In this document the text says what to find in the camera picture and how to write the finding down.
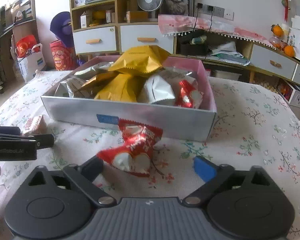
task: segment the wooden handle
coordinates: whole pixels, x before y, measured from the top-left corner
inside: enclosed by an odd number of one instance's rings
[[[277,67],[277,68],[282,68],[282,65],[281,65],[281,64],[276,63],[276,62],[274,62],[273,60],[270,60],[270,64],[271,64],[272,66]]]
[[[101,39],[86,40],[86,44],[100,43]]]
[[[155,42],[156,38],[138,38],[141,42]]]

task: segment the purple plastic object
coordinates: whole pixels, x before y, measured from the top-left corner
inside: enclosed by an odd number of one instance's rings
[[[54,33],[58,40],[61,40],[67,48],[74,46],[70,12],[58,13],[50,23],[50,31]]]

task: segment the orange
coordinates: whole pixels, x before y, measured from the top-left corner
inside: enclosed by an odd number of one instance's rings
[[[294,57],[294,48],[292,46],[286,46],[284,48],[284,53],[290,57]]]
[[[276,35],[278,37],[281,37],[283,35],[283,30],[278,24],[272,25],[271,31],[273,32],[274,35]]]

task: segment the floral pattern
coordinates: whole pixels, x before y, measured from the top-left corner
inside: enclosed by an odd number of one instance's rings
[[[52,148],[38,150],[38,159],[0,163],[0,240],[10,239],[3,210],[19,185],[38,165],[49,170],[82,164],[99,150],[123,143],[117,130],[56,122],[40,95],[69,72],[42,72],[0,107],[0,125],[21,129],[30,117],[44,114],[55,136]],[[300,237],[300,121],[285,101],[261,86],[210,78],[218,114],[206,142],[162,138],[155,145],[148,178],[105,165],[94,184],[116,199],[122,196],[183,198],[204,182],[193,171],[193,158],[203,156],[238,170],[262,166],[289,198],[296,211],[288,239]]]

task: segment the cat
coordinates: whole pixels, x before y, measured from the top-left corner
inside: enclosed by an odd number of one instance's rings
[[[165,0],[166,14],[189,16],[188,0]]]

